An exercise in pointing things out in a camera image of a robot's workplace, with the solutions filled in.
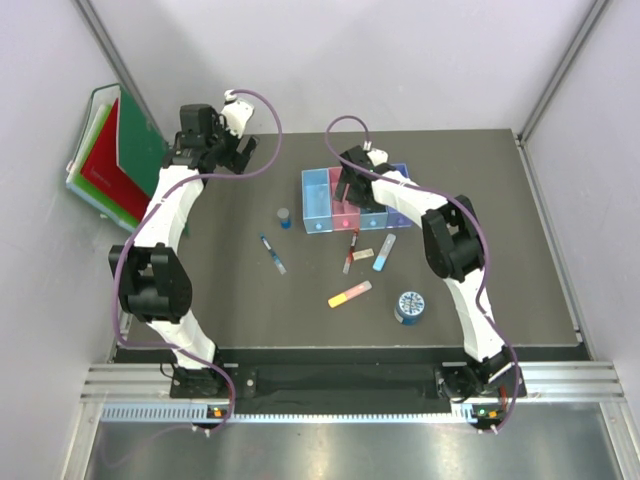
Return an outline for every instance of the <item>round container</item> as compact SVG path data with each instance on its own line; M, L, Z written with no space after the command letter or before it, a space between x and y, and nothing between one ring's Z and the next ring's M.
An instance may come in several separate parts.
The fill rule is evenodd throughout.
M394 315L403 325L413 325L424 313L427 304L422 295L416 292L404 292L400 295Z
M291 216L289 210L281 208L278 210L278 219L280 220L280 226L282 228L289 228L291 226Z

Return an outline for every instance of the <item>white wall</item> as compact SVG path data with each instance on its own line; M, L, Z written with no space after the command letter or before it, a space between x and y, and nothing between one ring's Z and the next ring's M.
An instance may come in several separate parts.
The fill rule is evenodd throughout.
M123 235L68 192L91 90L114 75L68 0L0 18L0 478L57 478L88 365L113 338L107 252Z
M259 90L287 132L519 130L590 0L93 0L167 138L185 103ZM252 128L275 131L260 112ZM346 125L354 130L354 125Z
M596 353L640 424L640 3L617 0L530 142Z

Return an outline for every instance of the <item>pink bin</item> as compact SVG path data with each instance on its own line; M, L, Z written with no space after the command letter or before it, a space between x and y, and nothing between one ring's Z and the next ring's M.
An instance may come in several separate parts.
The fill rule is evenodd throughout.
M342 167L329 169L329 184L331 185L331 220L333 220L333 230L354 230L360 228L360 209L351 205L346 200L338 202L333 198L336 193L336 186L340 179Z

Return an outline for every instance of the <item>red folder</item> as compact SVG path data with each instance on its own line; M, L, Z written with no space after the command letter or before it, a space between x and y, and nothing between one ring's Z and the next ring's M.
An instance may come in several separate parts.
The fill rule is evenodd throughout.
M118 100L102 127L80 174L137 220L142 220L149 197L118 167Z

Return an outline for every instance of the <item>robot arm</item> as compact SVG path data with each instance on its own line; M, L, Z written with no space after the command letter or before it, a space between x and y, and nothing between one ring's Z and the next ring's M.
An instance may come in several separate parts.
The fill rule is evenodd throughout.
M164 205L136 236L123 269L119 288L123 310L147 323L166 342L180 347L174 353L178 366L185 371L205 367L182 355L181 350L210 362L217 358L215 344L191 311L191 282L176 255L189 211L204 191L206 181L187 182L166 200L163 196L179 181L198 173L212 173L217 166L242 173L258 143L251 137L238 151L253 110L251 104L229 93L220 114L209 105L181 107L181 131L163 160L147 214L157 204ZM121 246L111 249L112 272L121 251Z
M468 366L475 385L474 393L494 390L500 383L498 379L511 368L512 363L503 340L476 305L476 296L484 274L484 254L475 228L446 198L405 188L404 185L416 183L387 163L386 152L377 149L365 151L358 146L341 156L351 163L399 182L371 180L343 163L336 188L336 200L346 198L350 203L367 209L375 209L379 205L388 206L422 228L429 266L449 288L460 318L464 350L470 357ZM459 196L456 199L474 213L468 198ZM486 291L480 302L493 318Z

